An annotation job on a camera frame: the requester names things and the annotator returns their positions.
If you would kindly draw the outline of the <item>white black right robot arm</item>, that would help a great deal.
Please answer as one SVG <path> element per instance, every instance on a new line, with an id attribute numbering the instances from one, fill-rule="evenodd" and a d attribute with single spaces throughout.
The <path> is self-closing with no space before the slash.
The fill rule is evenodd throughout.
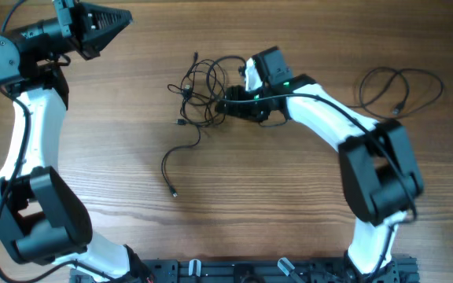
<path id="1" fill-rule="evenodd" d="M 222 90 L 215 110 L 256 122 L 279 111 L 337 152 L 344 198 L 356 217 L 347 256 L 358 274 L 373 278 L 390 261 L 396 231 L 417 213 L 424 190 L 406 129 L 395 119 L 360 115 L 310 76 L 295 76 L 277 46 L 244 60 L 239 72 L 245 84 Z"/>

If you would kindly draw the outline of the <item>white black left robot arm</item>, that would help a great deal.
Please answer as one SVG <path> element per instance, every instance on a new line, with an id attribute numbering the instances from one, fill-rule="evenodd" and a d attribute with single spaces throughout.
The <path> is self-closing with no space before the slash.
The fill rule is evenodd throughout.
<path id="1" fill-rule="evenodd" d="M 49 273 L 68 266 L 97 282 L 129 281 L 136 276 L 133 252 L 93 231 L 87 209 L 57 169 L 69 54 L 98 57 L 132 15 L 79 1 L 53 7 L 54 18 L 0 31 L 0 92 L 15 111 L 0 170 L 0 244 L 15 263 Z M 9 281 L 1 266 L 0 278 Z"/>

